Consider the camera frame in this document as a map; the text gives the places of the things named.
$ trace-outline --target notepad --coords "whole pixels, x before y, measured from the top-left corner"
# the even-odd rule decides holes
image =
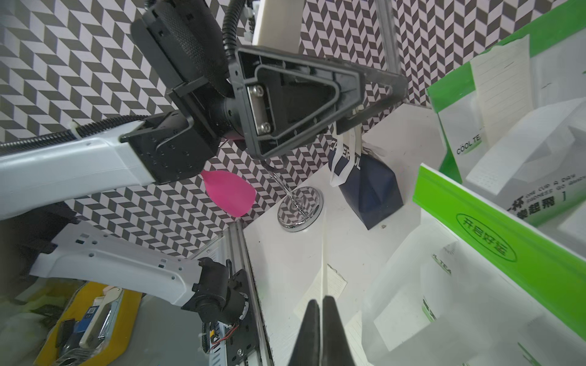
[[[362,312],[357,312],[344,327],[346,340],[356,366],[372,366],[362,348]]]
[[[529,35],[470,61],[489,146],[533,110]]]

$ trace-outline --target green stripe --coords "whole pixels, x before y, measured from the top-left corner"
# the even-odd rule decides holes
[[[460,176],[460,170],[458,169],[458,165],[456,164],[456,159],[454,158],[454,154],[452,153],[452,149],[449,146],[448,138],[445,136],[444,125],[441,122],[441,118],[438,115],[439,119],[439,127],[441,128],[442,137],[445,141],[445,146],[447,147],[447,152],[444,157],[444,161],[442,161],[441,165],[439,166],[439,171],[442,174],[447,175],[451,179],[455,180],[456,182],[462,184],[462,177]]]
[[[586,1],[569,0],[550,12],[541,15],[496,45],[531,35],[531,57],[547,50],[586,27]],[[431,105],[436,113],[476,90],[470,62],[466,62],[427,88]]]
[[[530,227],[473,196],[466,188],[422,166],[413,201],[586,340],[586,262]],[[515,260],[495,255],[458,222],[475,218],[515,252]]]

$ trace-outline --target green oval logo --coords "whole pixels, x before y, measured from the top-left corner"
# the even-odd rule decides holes
[[[517,253],[515,253],[513,248],[511,248],[511,246],[491,228],[465,214],[457,214],[456,219],[460,226],[485,248],[507,261],[517,261]]]

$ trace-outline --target red wire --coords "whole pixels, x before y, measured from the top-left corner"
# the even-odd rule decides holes
[[[233,327],[232,329],[230,329],[230,331],[228,332],[228,334],[226,334],[226,336],[224,338],[222,338],[219,341],[216,342],[212,342],[213,346],[217,346],[220,342],[227,340],[228,338],[230,338],[232,336],[232,333],[234,333],[234,331],[236,329],[238,329],[238,327],[240,326],[240,324],[238,324],[236,327]]]

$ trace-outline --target screw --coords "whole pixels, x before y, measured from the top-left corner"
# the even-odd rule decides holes
[[[262,134],[267,134],[267,133],[271,132],[271,124],[270,123],[264,123],[264,124],[260,125],[258,127],[258,129],[260,130],[260,132]]]
[[[262,97],[264,95],[264,88],[262,85],[255,85],[250,90],[250,94],[254,95],[255,97]]]

